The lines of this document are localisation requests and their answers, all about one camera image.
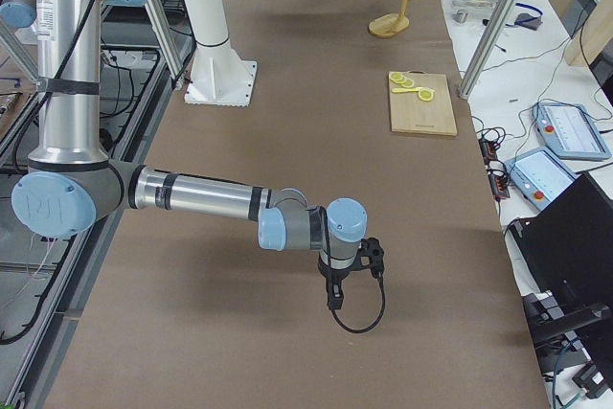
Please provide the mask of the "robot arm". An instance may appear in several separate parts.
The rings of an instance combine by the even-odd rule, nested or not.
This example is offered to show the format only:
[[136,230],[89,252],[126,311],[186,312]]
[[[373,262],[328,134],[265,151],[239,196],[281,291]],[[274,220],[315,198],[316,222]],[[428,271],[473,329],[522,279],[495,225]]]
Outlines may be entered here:
[[110,1],[35,0],[39,141],[11,194],[16,217],[51,239],[70,238],[123,208],[248,219],[264,249],[316,251],[329,309],[339,309],[344,278],[368,267],[360,203],[339,198],[312,207],[293,189],[161,171],[113,160],[102,148],[101,7]]

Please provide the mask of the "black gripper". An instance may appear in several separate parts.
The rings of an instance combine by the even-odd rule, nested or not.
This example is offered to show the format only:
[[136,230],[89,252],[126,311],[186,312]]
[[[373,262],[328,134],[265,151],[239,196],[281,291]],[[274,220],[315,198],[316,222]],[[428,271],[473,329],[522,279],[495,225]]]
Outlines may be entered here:
[[330,268],[322,259],[319,259],[318,269],[326,280],[327,305],[329,310],[341,309],[344,301],[342,281],[353,271],[360,271],[362,269],[362,264],[359,261],[355,261],[347,268],[335,269]]

